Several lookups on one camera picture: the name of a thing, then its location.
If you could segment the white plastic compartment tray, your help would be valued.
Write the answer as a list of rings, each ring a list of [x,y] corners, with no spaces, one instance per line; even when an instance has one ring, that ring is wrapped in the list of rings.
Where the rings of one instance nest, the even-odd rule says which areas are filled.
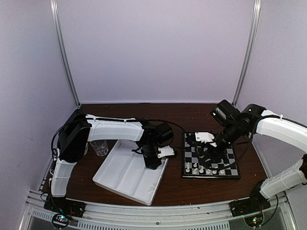
[[[133,152],[137,148],[133,141],[118,140],[93,177],[93,182],[108,191],[150,206],[166,170],[168,159],[152,170],[146,168],[143,156]],[[148,193],[153,183],[156,190]]]

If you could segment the black white chess board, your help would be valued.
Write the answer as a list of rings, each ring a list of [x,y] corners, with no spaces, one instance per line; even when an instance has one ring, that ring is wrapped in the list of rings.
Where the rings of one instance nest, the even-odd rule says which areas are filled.
[[[212,163],[211,166],[209,166],[209,170],[212,171],[212,174],[207,175],[206,170],[204,166],[199,164],[197,153],[195,152],[193,143],[195,140],[195,134],[189,133],[189,134],[183,134],[183,145],[184,153],[182,154],[182,169],[181,169],[181,176],[182,178],[193,178],[193,179],[240,179],[240,172],[239,167],[237,165],[233,165],[233,163],[236,161],[236,154],[234,147],[230,146],[228,147],[224,152],[226,154],[226,158],[224,160],[221,160],[219,163]],[[191,163],[191,172],[193,172],[193,165],[195,163],[198,164],[198,174],[185,174],[185,169],[187,167],[187,162]],[[204,173],[199,173],[199,169],[204,168]],[[220,170],[225,170],[225,174],[219,174]]]

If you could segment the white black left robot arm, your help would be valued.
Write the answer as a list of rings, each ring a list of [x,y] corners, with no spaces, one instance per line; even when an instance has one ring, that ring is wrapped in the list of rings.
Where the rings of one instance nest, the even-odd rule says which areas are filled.
[[[174,150],[165,145],[173,139],[172,127],[161,120],[140,118],[106,118],[94,115],[73,115],[55,133],[51,141],[51,151],[55,169],[50,183],[50,204],[59,213],[69,209],[64,199],[67,185],[76,163],[85,155],[89,142],[97,140],[129,140],[137,144],[134,152],[139,152],[146,168],[155,170],[162,158],[173,157]]]

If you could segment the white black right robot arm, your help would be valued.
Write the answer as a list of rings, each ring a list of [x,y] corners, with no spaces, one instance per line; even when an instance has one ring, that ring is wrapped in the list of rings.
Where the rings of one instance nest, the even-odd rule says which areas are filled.
[[[244,134],[270,137],[301,150],[304,155],[274,177],[258,182],[246,200],[249,211],[257,211],[269,198],[307,183],[307,127],[267,108],[249,104],[239,111],[227,100],[220,101],[210,112],[224,127],[208,146],[208,154],[221,159],[222,152]]]

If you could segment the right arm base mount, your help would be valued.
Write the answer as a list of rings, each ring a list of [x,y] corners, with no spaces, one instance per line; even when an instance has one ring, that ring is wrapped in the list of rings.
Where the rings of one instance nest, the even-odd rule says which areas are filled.
[[[271,204],[269,201],[257,203],[252,201],[251,198],[246,198],[236,199],[230,202],[229,206],[233,217],[243,216],[247,226],[257,228],[264,223],[263,211],[270,208]]]

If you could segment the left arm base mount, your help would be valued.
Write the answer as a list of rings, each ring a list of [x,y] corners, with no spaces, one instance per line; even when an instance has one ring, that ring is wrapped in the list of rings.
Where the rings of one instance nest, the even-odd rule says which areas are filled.
[[[44,203],[44,209],[54,212],[51,218],[52,225],[57,229],[68,227],[75,218],[82,218],[85,212],[86,204],[84,202],[72,201],[65,198],[48,197]]]

